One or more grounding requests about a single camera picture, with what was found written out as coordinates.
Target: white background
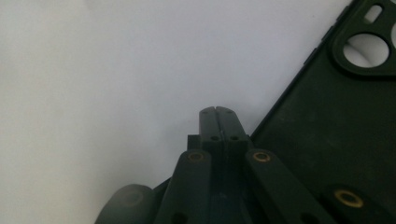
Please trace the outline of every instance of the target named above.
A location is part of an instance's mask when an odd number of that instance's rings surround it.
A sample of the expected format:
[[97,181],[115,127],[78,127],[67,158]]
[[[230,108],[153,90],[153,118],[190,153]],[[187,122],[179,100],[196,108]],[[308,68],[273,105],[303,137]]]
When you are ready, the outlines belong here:
[[205,107],[252,133],[348,2],[2,0],[0,223],[93,223]]

